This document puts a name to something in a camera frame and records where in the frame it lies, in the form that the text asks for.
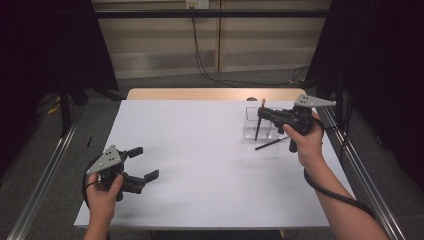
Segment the white wall socket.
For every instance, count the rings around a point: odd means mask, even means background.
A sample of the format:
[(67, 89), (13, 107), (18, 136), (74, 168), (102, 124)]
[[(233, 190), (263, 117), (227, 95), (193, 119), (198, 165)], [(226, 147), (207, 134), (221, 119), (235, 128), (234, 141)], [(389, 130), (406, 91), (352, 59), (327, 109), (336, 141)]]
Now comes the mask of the white wall socket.
[(201, 9), (206, 10), (210, 7), (209, 0), (186, 0), (187, 9)]

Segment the black metal stand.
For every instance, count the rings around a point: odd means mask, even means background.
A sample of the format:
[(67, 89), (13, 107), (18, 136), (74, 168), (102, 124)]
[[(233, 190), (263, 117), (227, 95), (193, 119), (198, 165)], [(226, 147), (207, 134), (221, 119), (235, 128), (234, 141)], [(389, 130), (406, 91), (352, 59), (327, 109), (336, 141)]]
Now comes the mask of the black metal stand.
[(59, 82), (59, 95), (60, 95), (61, 119), (62, 119), (61, 136), (64, 137), (69, 131), (69, 128), (71, 126), (68, 91), (66, 88), (65, 78), (62, 78)]
[(339, 128), (343, 128), (343, 108), (344, 108), (344, 94), (343, 94), (343, 73), (337, 74), (337, 86), (336, 86), (336, 121)]

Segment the black curtain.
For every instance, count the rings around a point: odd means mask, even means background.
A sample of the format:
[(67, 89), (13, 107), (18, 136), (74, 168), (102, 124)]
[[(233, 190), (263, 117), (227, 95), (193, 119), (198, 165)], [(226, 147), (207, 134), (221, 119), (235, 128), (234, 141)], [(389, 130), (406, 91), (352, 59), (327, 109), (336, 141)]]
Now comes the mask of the black curtain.
[(93, 0), (0, 0), (0, 176), (34, 126), (42, 97), (118, 88)]
[(424, 190), (424, 0), (331, 0), (307, 74), (348, 91)]

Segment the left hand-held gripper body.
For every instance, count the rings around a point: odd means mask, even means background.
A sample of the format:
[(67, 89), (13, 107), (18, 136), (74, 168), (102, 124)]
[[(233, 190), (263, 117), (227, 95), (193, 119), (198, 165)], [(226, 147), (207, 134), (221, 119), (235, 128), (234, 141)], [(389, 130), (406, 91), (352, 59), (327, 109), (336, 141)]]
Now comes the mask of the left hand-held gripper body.
[(109, 190), (115, 178), (121, 175), (123, 184), (116, 197), (117, 201), (123, 199), (124, 192), (140, 194), (146, 185), (144, 178), (130, 176), (125, 172), (124, 163), (129, 158), (128, 151), (120, 151), (115, 145), (111, 145), (86, 170), (87, 175), (99, 174), (99, 182), (104, 190)]

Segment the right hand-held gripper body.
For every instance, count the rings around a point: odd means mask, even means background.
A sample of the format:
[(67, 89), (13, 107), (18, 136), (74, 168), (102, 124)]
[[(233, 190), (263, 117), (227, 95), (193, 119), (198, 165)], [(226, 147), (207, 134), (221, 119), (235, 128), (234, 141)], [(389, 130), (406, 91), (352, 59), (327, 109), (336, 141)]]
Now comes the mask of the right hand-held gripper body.
[[(335, 102), (329, 100), (301, 94), (295, 100), (292, 109), (276, 110), (278, 119), (273, 124), (280, 134), (284, 133), (283, 125), (287, 124), (295, 131), (305, 136), (311, 132), (314, 126), (315, 120), (312, 117), (312, 109), (335, 105)], [(317, 120), (317, 123), (324, 129), (324, 125), (320, 120)]]

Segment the clear acrylic organizer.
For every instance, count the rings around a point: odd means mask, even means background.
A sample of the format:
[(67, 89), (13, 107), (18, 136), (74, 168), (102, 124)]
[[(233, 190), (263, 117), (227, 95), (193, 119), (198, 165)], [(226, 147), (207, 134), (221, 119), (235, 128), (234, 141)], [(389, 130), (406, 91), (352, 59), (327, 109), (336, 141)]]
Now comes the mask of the clear acrylic organizer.
[[(256, 125), (258, 121), (257, 110), (257, 107), (247, 107), (245, 109), (243, 124), (243, 135), (245, 139), (254, 140), (255, 138)], [(262, 119), (257, 141), (276, 140), (281, 137), (282, 134), (278, 132), (277, 128), (272, 122)]]

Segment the black cosmetic pencil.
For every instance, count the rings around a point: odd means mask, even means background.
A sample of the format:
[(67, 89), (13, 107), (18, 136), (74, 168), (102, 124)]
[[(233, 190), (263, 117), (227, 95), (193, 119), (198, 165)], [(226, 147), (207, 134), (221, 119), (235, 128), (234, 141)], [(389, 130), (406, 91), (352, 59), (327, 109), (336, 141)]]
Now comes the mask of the black cosmetic pencil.
[(258, 150), (260, 150), (260, 149), (263, 149), (263, 148), (266, 148), (266, 147), (268, 147), (268, 146), (274, 145), (274, 144), (279, 143), (279, 142), (281, 142), (281, 141), (283, 141), (283, 140), (286, 140), (286, 139), (288, 139), (288, 138), (289, 138), (289, 137), (288, 137), (288, 136), (286, 136), (286, 137), (278, 138), (278, 139), (273, 140), (273, 141), (271, 141), (271, 142), (268, 142), (268, 143), (266, 143), (266, 144), (260, 145), (260, 146), (258, 146), (258, 147), (256, 147), (256, 148), (255, 148), (255, 151), (258, 151)]

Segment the person's left hand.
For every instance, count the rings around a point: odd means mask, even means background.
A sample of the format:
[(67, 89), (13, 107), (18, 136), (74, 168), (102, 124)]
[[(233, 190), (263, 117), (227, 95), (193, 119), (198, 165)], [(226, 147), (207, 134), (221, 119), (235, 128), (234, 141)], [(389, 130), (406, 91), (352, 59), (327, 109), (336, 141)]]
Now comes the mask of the person's left hand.
[(118, 175), (109, 190), (103, 190), (98, 182), (99, 175), (91, 174), (88, 177), (89, 186), (86, 188), (90, 217), (97, 220), (111, 220), (116, 206), (116, 197), (123, 184), (123, 177)]

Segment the person's right hand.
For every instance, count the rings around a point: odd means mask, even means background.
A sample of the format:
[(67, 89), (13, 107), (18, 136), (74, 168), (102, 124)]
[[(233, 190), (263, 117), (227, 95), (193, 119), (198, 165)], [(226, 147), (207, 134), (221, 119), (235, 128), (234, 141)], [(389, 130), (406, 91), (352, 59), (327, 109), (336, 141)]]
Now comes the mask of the person's right hand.
[(323, 130), (317, 123), (320, 119), (316, 112), (312, 113), (314, 126), (311, 132), (305, 136), (295, 131), (291, 126), (284, 124), (283, 130), (296, 143), (300, 164), (307, 170), (317, 169), (325, 163), (322, 154)]

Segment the aluminium frame rail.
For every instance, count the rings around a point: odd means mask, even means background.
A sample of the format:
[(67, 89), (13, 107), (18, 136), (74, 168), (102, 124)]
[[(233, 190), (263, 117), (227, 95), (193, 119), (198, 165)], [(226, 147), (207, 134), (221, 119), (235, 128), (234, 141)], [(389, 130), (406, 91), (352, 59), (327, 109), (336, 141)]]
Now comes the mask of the aluminium frame rail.
[(81, 121), (84, 108), (78, 108), (71, 118), (72, 122), (65, 133), (57, 141), (56, 147), (49, 158), (40, 179), (37, 182), (29, 200), (21, 211), (6, 240), (25, 240), (32, 223), (40, 209), (43, 199), (51, 185), (52, 179), (70, 145), (76, 128)]
[(406, 240), (400, 226), (398, 225), (395, 216), (386, 204), (373, 180), (371, 179), (365, 165), (361, 161), (356, 149), (351, 143), (348, 135), (344, 130), (341, 130), (336, 123), (336, 113), (331, 107), (324, 107), (320, 110), (323, 114), (322, 119), (330, 124), (334, 129), (334, 134), (340, 143), (342, 156), (348, 159), (352, 166), (363, 190), (365, 191), (377, 219), (382, 223), (384, 229), (388, 233), (391, 240)]

